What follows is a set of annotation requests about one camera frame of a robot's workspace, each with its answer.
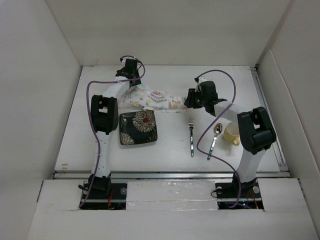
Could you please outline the silver fork teal handle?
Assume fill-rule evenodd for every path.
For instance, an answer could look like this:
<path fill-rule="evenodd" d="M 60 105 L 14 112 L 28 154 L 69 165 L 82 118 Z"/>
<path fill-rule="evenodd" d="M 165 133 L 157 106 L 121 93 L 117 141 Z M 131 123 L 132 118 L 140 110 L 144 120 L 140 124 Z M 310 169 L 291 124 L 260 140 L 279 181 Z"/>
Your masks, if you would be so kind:
<path fill-rule="evenodd" d="M 190 156 L 194 157 L 194 136 L 193 136 L 193 130 L 194 130 L 194 119 L 190 118 L 188 121 L 188 129 L 190 132 Z"/>

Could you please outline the floral patterned cloth placemat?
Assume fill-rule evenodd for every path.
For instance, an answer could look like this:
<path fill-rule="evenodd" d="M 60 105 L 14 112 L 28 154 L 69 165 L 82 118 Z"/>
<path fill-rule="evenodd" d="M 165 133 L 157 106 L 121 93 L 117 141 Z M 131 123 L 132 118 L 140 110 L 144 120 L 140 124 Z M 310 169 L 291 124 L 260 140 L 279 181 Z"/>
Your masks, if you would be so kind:
<path fill-rule="evenodd" d="M 174 96 L 166 91 L 152 90 L 146 84 L 130 87 L 118 100 L 119 108 L 143 108 L 162 113 L 183 113 L 185 97 Z"/>

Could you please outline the silver spoon teal handle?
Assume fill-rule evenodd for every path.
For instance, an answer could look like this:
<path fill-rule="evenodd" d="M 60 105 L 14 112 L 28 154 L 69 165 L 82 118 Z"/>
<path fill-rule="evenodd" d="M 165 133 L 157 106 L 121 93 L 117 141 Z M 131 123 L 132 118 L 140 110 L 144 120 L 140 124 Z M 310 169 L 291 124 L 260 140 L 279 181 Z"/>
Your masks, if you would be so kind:
<path fill-rule="evenodd" d="M 217 123 L 213 129 L 214 137 L 213 137 L 213 140 L 212 140 L 212 143 L 211 143 L 208 155 L 207 155 L 208 161 L 211 159 L 213 150 L 214 150 L 216 142 L 217 142 L 217 138 L 222 133 L 222 130 L 223 130 L 223 125 L 221 123 Z"/>

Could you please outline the black floral square plate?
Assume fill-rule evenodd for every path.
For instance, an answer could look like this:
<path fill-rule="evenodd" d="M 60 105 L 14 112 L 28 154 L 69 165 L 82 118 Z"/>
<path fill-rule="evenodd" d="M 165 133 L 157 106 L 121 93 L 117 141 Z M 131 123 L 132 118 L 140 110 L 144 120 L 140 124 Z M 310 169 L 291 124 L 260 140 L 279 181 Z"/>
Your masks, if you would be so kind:
<path fill-rule="evenodd" d="M 153 110 L 125 112 L 119 115 L 119 141 L 121 145 L 140 145 L 157 140 L 157 123 Z"/>

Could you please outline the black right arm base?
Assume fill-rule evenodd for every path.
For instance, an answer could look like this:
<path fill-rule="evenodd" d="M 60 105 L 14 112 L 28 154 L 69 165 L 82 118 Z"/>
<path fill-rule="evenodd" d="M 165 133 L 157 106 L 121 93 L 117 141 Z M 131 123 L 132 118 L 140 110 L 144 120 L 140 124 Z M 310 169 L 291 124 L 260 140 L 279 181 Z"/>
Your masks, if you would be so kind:
<path fill-rule="evenodd" d="M 232 182 L 215 183 L 215 190 L 211 196 L 217 200 L 219 210 L 263 210 L 261 191 L 258 180 L 255 178 L 250 182 L 239 182 L 234 174 Z"/>

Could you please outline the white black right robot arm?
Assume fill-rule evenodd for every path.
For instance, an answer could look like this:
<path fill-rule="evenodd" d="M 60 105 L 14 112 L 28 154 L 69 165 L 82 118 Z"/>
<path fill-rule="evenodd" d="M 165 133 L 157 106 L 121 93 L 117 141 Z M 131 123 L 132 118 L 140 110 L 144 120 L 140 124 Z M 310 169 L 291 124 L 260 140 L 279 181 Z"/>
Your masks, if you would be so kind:
<path fill-rule="evenodd" d="M 231 184 L 231 191 L 237 197 L 249 192 L 249 184 L 256 178 L 256 172 L 263 155 L 276 141 L 277 136 L 267 110 L 260 106 L 249 109 L 219 98 L 213 81 L 197 78 L 196 87 L 188 90 L 184 105 L 187 108 L 205 108 L 212 116 L 222 117 L 236 123 L 243 152 L 236 170 L 238 180 Z"/>

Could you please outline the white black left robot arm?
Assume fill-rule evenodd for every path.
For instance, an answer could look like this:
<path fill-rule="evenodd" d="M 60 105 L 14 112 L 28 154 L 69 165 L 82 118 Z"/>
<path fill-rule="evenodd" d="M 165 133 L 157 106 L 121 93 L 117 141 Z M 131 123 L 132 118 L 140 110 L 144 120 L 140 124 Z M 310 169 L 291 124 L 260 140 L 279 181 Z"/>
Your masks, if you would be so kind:
<path fill-rule="evenodd" d="M 130 87 L 141 83 L 138 64 L 140 61 L 130 55 L 120 58 L 122 68 L 115 75 L 114 82 L 101 95 L 93 95 L 90 105 L 90 125 L 97 140 L 97 160 L 93 164 L 89 185 L 100 198 L 111 194 L 110 152 L 114 131 L 118 127 L 118 100 Z"/>

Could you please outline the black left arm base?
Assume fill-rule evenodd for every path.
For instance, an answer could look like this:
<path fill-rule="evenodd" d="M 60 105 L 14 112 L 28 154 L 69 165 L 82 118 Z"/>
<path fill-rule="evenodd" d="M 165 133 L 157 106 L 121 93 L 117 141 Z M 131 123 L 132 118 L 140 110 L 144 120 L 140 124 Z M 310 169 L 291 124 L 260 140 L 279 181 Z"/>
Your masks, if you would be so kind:
<path fill-rule="evenodd" d="M 82 210 L 125 210 L 127 184 L 112 183 L 110 176 L 97 177 L 93 174 L 88 182 L 78 185 L 81 189 L 79 208 Z"/>

